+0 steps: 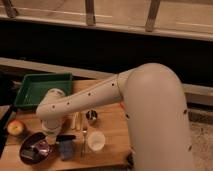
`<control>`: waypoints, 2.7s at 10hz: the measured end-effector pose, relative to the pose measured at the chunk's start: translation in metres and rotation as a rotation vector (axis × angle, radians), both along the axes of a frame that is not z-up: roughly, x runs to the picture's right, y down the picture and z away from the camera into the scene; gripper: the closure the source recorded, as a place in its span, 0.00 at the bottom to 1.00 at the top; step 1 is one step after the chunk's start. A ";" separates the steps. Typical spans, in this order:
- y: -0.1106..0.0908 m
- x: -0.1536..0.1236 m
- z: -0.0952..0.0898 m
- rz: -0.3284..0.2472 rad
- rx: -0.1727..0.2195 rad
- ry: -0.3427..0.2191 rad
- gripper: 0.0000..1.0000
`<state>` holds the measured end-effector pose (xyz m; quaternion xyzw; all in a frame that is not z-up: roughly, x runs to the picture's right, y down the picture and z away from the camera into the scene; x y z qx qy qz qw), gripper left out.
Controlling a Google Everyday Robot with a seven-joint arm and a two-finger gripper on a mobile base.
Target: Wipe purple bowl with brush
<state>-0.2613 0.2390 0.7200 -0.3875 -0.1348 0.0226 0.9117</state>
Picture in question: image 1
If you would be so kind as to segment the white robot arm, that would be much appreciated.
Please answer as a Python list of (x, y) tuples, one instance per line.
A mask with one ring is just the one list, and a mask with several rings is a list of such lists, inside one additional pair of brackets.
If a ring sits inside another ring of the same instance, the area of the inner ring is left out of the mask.
[(68, 113), (123, 102), (134, 171), (195, 171), (183, 86), (168, 67), (143, 64), (90, 88), (39, 104), (44, 128)]

